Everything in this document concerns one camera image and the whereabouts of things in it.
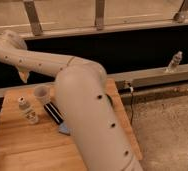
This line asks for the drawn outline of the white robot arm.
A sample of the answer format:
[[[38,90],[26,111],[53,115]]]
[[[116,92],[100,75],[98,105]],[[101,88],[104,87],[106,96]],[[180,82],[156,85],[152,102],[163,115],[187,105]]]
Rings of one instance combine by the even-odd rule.
[[[95,61],[72,55],[29,51],[14,31],[0,36],[0,62],[55,79],[55,105],[88,171],[144,171],[106,93],[107,73]]]

